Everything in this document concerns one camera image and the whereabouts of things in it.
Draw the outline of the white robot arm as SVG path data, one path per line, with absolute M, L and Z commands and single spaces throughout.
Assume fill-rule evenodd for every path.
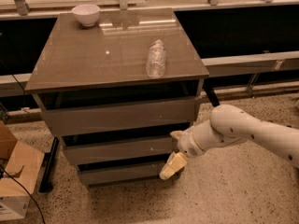
M 299 167 L 299 130 L 256 119 L 234 105 L 214 107 L 209 120 L 170 135 L 178 141 L 160 172 L 166 180 L 180 171 L 189 158 L 204 155 L 212 148 L 239 145 L 247 140 Z

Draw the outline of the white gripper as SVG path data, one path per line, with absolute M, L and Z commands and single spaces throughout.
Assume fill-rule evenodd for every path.
M 193 137 L 193 127 L 188 128 L 185 131 L 173 131 L 170 135 L 178 140 L 178 150 L 180 152 L 172 152 L 162 168 L 159 177 L 162 180 L 166 180 L 181 170 L 188 162 L 188 158 L 196 158 L 205 153 L 195 143 Z

